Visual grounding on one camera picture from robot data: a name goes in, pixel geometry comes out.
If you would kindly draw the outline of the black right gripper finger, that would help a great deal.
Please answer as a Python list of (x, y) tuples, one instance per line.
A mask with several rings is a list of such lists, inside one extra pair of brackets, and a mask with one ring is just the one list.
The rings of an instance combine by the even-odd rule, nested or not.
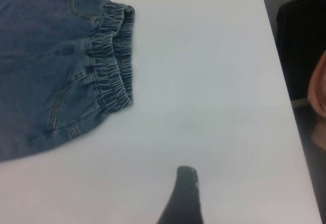
[(176, 181), (158, 223), (203, 223), (197, 171), (179, 166)]

